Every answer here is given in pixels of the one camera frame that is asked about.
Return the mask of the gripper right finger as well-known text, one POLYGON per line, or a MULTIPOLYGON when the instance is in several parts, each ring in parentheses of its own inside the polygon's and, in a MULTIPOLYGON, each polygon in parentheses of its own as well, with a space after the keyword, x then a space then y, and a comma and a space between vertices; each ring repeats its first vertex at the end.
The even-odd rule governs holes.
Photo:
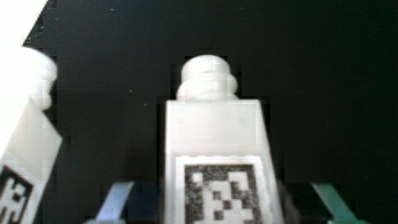
POLYGON ((330 183, 314 183, 312 186, 333 215, 328 224, 370 224, 358 218, 335 186, 330 183))

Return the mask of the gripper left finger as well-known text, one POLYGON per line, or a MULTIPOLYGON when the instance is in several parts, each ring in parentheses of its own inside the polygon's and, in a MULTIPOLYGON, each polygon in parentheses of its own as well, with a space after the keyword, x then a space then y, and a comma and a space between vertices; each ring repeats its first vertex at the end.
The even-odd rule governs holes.
POLYGON ((118 182, 113 185, 97 218, 91 219, 86 224, 127 224, 123 210, 127 207, 132 189, 132 182, 118 182))

